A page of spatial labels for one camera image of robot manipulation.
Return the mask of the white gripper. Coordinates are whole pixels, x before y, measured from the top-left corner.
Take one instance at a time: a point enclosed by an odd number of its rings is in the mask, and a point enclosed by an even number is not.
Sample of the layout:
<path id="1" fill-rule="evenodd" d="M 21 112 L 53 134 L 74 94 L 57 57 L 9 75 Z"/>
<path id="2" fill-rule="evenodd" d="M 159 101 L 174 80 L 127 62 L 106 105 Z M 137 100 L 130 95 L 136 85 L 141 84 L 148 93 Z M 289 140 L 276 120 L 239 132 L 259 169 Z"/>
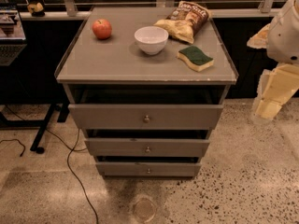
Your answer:
<path id="1" fill-rule="evenodd" d="M 252 36 L 247 46 L 265 49 L 270 24 L 266 24 Z M 272 120 L 292 96 L 299 90 L 299 65 L 278 63 L 273 70 L 264 70 L 257 89 L 258 97 L 253 102 L 253 114 L 262 119 Z"/>

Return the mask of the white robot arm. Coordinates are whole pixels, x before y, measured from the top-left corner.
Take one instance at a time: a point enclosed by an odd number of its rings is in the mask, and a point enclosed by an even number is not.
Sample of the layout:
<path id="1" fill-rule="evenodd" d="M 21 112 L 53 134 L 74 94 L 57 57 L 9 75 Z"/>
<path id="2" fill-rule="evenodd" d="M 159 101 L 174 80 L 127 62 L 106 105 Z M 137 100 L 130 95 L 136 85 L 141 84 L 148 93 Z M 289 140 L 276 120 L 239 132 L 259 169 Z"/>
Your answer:
<path id="1" fill-rule="evenodd" d="M 261 74 L 252 108 L 255 117 L 272 120 L 299 90 L 299 0 L 288 0 L 247 46 L 266 49 L 278 63 Z"/>

